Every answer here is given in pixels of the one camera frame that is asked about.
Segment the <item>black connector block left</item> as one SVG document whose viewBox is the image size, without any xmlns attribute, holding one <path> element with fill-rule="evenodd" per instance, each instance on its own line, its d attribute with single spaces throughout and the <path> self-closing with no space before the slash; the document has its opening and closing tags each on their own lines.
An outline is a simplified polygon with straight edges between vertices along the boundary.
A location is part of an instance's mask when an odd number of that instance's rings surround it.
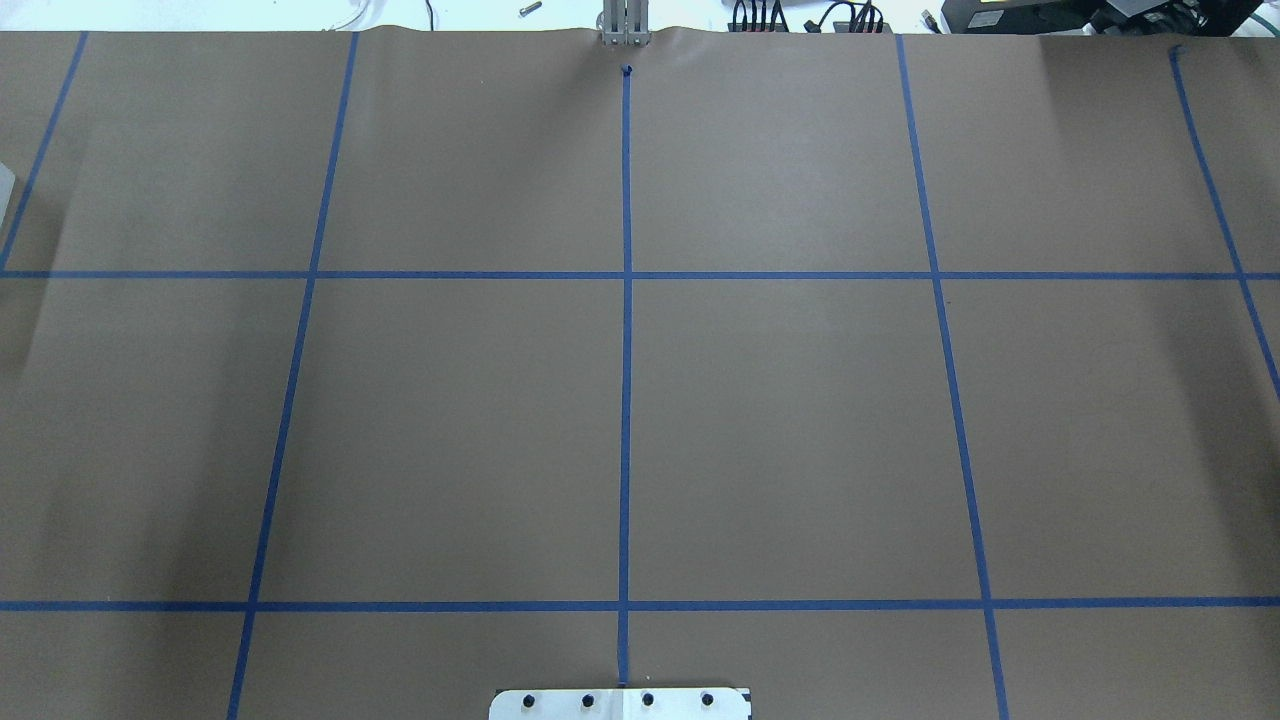
<svg viewBox="0 0 1280 720">
<path fill-rule="evenodd" d="M 788 22 L 782 1 L 732 1 L 730 5 L 730 33 L 787 33 Z"/>
</svg>

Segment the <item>black connector block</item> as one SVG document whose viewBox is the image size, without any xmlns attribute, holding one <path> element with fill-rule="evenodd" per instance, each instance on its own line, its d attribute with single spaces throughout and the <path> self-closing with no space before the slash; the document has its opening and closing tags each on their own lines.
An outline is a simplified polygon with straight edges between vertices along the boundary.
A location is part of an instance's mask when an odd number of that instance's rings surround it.
<svg viewBox="0 0 1280 720">
<path fill-rule="evenodd" d="M 788 22 L 782 1 L 732 1 L 730 5 L 730 33 L 787 33 Z"/>
<path fill-rule="evenodd" d="M 884 35 L 891 26 L 873 1 L 832 1 L 815 19 L 805 20 L 808 33 Z"/>
</svg>

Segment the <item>black connector block right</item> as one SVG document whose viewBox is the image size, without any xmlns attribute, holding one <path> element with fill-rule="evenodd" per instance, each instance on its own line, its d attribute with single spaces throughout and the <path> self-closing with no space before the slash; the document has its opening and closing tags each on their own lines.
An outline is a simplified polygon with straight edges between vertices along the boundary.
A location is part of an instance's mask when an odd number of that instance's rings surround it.
<svg viewBox="0 0 1280 720">
<path fill-rule="evenodd" d="M 805 20 L 808 33 L 884 35 L 891 26 L 873 1 L 832 1 L 815 19 Z"/>
</svg>

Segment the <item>black monitor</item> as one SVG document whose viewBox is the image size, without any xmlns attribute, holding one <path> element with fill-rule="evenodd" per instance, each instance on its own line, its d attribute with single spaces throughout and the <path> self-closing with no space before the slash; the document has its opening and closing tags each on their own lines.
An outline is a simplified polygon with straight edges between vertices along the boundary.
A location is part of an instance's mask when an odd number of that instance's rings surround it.
<svg viewBox="0 0 1280 720">
<path fill-rule="evenodd" d="M 1263 1 L 942 1 L 952 35 L 1229 37 Z"/>
</svg>

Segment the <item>aluminium frame post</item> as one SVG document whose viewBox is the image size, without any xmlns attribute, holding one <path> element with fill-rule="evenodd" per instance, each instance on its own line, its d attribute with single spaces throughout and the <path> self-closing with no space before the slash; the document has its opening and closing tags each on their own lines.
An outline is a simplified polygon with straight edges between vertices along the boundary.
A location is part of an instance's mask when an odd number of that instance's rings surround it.
<svg viewBox="0 0 1280 720">
<path fill-rule="evenodd" d="M 648 0 L 604 0 L 596 18 L 600 41 L 607 47 L 645 47 L 652 41 Z"/>
</svg>

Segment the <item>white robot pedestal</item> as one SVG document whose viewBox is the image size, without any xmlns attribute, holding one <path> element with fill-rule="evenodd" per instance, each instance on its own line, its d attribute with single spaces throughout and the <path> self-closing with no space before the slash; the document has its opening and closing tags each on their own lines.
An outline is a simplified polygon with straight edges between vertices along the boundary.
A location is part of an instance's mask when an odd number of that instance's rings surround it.
<svg viewBox="0 0 1280 720">
<path fill-rule="evenodd" d="M 751 694 L 732 687 L 511 689 L 489 719 L 753 719 Z"/>
</svg>

